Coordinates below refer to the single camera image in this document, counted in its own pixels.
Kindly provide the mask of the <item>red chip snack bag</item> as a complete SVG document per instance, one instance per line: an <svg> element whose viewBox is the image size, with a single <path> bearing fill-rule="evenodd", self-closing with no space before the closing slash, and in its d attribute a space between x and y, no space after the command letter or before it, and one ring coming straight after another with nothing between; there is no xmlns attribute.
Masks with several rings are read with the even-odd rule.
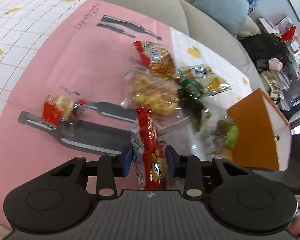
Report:
<svg viewBox="0 0 300 240"><path fill-rule="evenodd" d="M130 139L133 148L133 166L139 188L163 190L165 188L163 151L157 140L153 111L145 106L136 109L137 119Z"/></svg>

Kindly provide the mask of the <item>dark green seaweed bag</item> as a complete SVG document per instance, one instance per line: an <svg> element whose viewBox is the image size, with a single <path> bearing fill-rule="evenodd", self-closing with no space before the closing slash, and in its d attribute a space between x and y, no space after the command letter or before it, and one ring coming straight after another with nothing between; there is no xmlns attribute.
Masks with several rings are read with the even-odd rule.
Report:
<svg viewBox="0 0 300 240"><path fill-rule="evenodd" d="M195 132L199 132L203 122L211 118L211 114L199 99L192 97L184 88L178 89L179 105L183 113L190 117Z"/></svg>

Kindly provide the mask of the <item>small red yellow snack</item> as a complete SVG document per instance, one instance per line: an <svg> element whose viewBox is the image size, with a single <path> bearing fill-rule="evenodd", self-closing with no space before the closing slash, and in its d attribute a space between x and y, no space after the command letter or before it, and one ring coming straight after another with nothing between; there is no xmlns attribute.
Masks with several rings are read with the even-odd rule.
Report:
<svg viewBox="0 0 300 240"><path fill-rule="evenodd" d="M80 108L86 101L74 100L66 96L48 95L43 104L42 119L56 127L62 123L73 123L78 119Z"/></svg>

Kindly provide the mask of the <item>clear waffle snack bag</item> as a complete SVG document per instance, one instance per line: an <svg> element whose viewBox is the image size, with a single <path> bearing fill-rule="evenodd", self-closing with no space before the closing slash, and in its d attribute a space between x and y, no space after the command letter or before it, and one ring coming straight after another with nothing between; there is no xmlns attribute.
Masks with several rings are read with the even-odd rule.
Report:
<svg viewBox="0 0 300 240"><path fill-rule="evenodd" d="M171 79L157 77L143 66L133 65L125 74L124 108L147 107L157 115L168 116L179 109L177 84Z"/></svg>

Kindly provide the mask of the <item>green white chip bag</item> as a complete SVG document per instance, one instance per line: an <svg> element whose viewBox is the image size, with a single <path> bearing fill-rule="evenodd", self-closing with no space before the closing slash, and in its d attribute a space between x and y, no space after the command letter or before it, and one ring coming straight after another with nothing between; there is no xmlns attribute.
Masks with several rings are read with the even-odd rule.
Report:
<svg viewBox="0 0 300 240"><path fill-rule="evenodd" d="M231 85L217 75L208 64L178 68L175 79L196 99L232 90Z"/></svg>

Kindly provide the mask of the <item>red fries snack bag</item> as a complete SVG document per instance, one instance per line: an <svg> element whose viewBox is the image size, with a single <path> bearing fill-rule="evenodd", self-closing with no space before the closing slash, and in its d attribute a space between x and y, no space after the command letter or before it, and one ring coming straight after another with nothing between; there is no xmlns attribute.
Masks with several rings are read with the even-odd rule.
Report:
<svg viewBox="0 0 300 240"><path fill-rule="evenodd" d="M135 41L133 46L145 67L154 76L172 79L176 66L170 51L162 44L149 41Z"/></svg>

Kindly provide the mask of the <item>green small snack pack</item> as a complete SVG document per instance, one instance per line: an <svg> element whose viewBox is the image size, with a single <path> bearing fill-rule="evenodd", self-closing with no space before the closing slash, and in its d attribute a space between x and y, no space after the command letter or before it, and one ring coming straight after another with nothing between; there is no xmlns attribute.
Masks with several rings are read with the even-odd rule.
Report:
<svg viewBox="0 0 300 240"><path fill-rule="evenodd" d="M233 160L233 150L236 146L239 129L229 116L218 120L210 132L212 154Z"/></svg>

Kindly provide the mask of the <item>orange storage box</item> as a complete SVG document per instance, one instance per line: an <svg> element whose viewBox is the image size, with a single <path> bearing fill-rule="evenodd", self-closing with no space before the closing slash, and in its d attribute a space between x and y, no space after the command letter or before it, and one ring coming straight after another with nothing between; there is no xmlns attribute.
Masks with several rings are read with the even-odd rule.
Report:
<svg viewBox="0 0 300 240"><path fill-rule="evenodd" d="M290 124L269 96L257 89L227 110L238 127L232 161L240 166L285 171L292 134Z"/></svg>

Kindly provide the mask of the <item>pink white tablecloth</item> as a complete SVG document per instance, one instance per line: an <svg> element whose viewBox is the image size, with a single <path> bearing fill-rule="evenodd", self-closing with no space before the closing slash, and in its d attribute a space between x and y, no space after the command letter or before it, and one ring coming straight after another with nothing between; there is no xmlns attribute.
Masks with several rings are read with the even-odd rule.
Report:
<svg viewBox="0 0 300 240"><path fill-rule="evenodd" d="M251 78L215 49L146 15L100 0L0 0L0 224L6 195L81 151L18 121L41 115L49 94L120 104L124 75L139 56L136 40L165 45L177 66L208 64L232 89L215 96L231 107Z"/></svg>

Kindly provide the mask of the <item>cluttered desk pile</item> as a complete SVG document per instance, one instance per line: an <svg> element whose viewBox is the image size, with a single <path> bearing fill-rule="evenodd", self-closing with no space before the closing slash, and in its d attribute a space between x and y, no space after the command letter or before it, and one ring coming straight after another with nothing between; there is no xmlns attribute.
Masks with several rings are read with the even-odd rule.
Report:
<svg viewBox="0 0 300 240"><path fill-rule="evenodd" d="M261 17L257 22L265 33L275 34L279 37L295 27L288 16L276 25ZM300 36L298 33L294 33L292 39L286 41L285 44L288 49L288 59L284 67L280 71L265 70L261 73L269 96L276 105L284 100L284 92L290 89L292 81L300 77Z"/></svg>

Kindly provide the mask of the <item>grey office chair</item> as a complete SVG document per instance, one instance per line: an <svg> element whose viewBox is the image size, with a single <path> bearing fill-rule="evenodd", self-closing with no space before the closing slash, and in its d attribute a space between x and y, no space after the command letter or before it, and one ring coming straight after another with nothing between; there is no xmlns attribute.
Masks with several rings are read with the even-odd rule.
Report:
<svg viewBox="0 0 300 240"><path fill-rule="evenodd" d="M290 84L290 89L285 92L285 100L289 110L280 109L280 111L289 122L291 129L294 129L300 125L300 79Z"/></svg>

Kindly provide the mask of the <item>black backpack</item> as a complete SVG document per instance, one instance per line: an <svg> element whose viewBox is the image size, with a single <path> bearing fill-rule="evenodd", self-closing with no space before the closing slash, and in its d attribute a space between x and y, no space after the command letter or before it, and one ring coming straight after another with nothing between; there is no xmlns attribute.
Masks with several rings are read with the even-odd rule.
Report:
<svg viewBox="0 0 300 240"><path fill-rule="evenodd" d="M259 74L266 70L281 71L288 61L289 51L275 34L261 33L241 39L241 44Z"/></svg>

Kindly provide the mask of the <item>beige sofa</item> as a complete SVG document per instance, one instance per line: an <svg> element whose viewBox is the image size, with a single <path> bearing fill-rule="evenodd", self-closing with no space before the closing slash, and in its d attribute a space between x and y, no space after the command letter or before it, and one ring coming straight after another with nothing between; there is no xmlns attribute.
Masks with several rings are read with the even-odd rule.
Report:
<svg viewBox="0 0 300 240"><path fill-rule="evenodd" d="M249 78L252 90L268 89L238 38L210 16L195 8L192 5L195 0L103 1L140 12L189 35L243 72Z"/></svg>

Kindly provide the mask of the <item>light blue cushion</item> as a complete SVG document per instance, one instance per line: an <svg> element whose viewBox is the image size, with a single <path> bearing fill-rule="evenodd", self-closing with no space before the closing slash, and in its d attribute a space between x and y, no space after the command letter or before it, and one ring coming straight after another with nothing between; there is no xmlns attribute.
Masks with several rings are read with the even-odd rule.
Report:
<svg viewBox="0 0 300 240"><path fill-rule="evenodd" d="M192 5L218 22L234 37L241 31L249 10L249 4L245 0L195 0Z"/></svg>

